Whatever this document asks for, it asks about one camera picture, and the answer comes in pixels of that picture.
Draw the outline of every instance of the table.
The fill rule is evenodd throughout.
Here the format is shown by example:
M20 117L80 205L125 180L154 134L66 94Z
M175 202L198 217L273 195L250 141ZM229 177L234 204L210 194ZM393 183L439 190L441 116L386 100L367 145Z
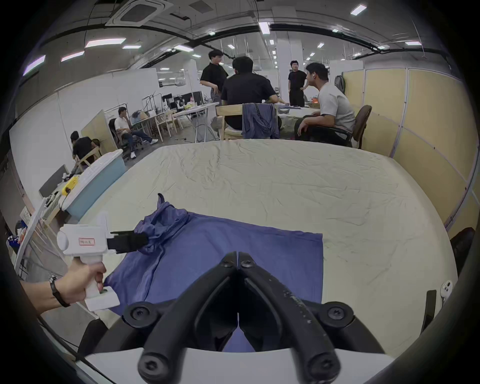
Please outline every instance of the table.
M173 117L179 117L179 116L183 116L183 115L190 115L191 113L197 113L197 117L198 117L198 112L202 112L202 111L205 111L205 134L204 134L204 143L207 141L207 129L210 130L210 133L212 134L212 136L215 138L215 134L212 130L211 127L208 126L208 108L209 107L213 107L213 106L217 106L219 103L216 102L216 103L208 103L208 104L202 104L202 105L199 105L199 106L196 106L196 107L192 107L190 109L187 109L185 111L182 111L182 112L178 112L178 113L174 113L173 114ZM198 127L202 125L202 124L198 124L198 118L197 118L197 121L196 121L196 124L195 124L195 141L194 143L197 142L197 132L198 132Z
M323 233L322 301L350 305L390 356L419 336L427 291L437 290L438 312L442 283L457 280L432 203L379 154L291 140L162 147L107 189L80 223L95 223L104 210L111 230L131 230L155 211L159 192L199 214ZM107 271L122 258L104 257Z

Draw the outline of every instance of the cable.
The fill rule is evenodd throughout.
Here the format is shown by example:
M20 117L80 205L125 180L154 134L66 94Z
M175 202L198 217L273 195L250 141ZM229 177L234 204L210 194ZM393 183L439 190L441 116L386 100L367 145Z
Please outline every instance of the cable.
M105 377L108 381L110 381L113 384L117 384L114 382L112 379L109 379L107 376L105 376L101 371L99 371L91 362L89 362L87 359L85 359L83 356L80 356L75 350L72 349L62 337L57 335L57 333L48 325L45 320L42 318L42 316L38 316L38 321L43 325L43 327L52 335L52 337L62 346L64 347L69 353L71 353L73 356L75 356L76 360L81 361L83 364L85 364L87 367L93 369L95 372L101 374L103 377Z

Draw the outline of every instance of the human hand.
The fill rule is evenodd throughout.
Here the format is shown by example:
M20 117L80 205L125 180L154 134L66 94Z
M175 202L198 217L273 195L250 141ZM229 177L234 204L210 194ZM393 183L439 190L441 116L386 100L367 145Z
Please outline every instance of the human hand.
M65 276L55 282L55 287L67 304L82 301L86 297L85 288L92 279L97 282L98 291L103 290L103 274L106 271L103 263L83 264L74 257Z
M307 131L307 127L308 127L308 124L305 122L305 120L303 120L300 123L299 130L297 131L297 135L300 136L302 131Z

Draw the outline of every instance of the crumpled blue fabric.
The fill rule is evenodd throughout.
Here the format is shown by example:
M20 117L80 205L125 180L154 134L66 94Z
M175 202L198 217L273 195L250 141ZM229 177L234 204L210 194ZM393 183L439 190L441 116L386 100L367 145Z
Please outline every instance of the crumpled blue fabric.
M244 139L278 139L280 131L273 104L246 103L242 107Z
M121 315L137 301L175 299L229 252L247 252L297 297L322 302L322 235L261 227L177 209L159 194L157 210L140 221L135 232L149 242L128 253L107 277L117 293ZM237 328L225 352L253 351Z

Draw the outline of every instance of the man in black t-shirt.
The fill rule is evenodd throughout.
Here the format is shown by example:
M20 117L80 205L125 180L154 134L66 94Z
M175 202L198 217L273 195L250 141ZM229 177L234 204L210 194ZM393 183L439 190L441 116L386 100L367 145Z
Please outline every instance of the man in black t-shirt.
M202 72L200 77L200 84L212 88L210 96L214 103L221 102L220 95L222 94L223 83L228 77L228 73L220 65L223 58L223 52L219 49L214 49L208 52L210 64L208 64Z
M253 61L247 56L233 60L232 67L235 75L229 77L223 84L222 105L234 105L245 103L278 103L270 81L255 73L252 73ZM241 116L225 116L225 121L233 129L241 131Z
M290 96L290 105L305 106L303 98L303 90L308 86L305 84L307 74L304 71L299 71L299 63L296 60L290 62L290 67L293 71L288 75L288 94Z
M90 137L79 138L78 132L73 131L70 135L70 140L72 141L72 157L75 160L75 156L78 156L79 159L82 159L88 152L96 147L95 143L90 140ZM92 164L95 161L95 158L92 156L87 158L87 161Z

